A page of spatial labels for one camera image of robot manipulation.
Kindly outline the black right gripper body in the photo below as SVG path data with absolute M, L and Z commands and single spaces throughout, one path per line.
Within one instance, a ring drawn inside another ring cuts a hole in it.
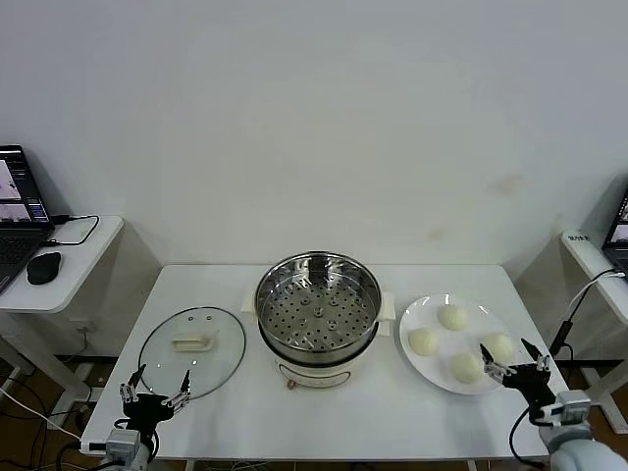
M 507 389 L 517 390 L 531 407 L 542 407 L 555 402 L 555 394 L 549 386 L 550 369 L 541 370 L 536 365 L 515 365 L 505 375 L 502 385 Z

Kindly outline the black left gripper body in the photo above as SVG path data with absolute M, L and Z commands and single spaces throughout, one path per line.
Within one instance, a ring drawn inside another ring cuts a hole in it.
M 172 418 L 172 407 L 166 395 L 139 393 L 136 399 L 123 400 L 123 412 L 128 418 L 127 430 L 153 433 L 159 423 Z

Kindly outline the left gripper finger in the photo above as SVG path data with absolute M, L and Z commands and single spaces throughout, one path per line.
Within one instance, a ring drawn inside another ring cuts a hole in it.
M 141 364 L 139 368 L 131 374 L 126 383 L 120 384 L 119 391 L 122 401 L 139 401 L 136 387 L 140 383 L 145 367 L 145 364 Z
M 169 408 L 184 408 L 190 401 L 190 371 L 187 370 L 178 392 L 163 399 L 161 404 Z

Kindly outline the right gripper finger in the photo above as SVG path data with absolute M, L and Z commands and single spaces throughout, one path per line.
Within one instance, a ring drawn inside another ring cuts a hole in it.
M 528 342 L 525 339 L 521 339 L 521 342 L 534 361 L 536 365 L 536 369 L 538 371 L 547 371 L 549 369 L 549 357 L 547 355 L 543 355 L 542 352 L 532 343 Z
M 481 354 L 484 361 L 484 371 L 496 382 L 502 382 L 504 378 L 516 374 L 516 371 L 509 367 L 496 362 L 490 351 L 481 343 Z

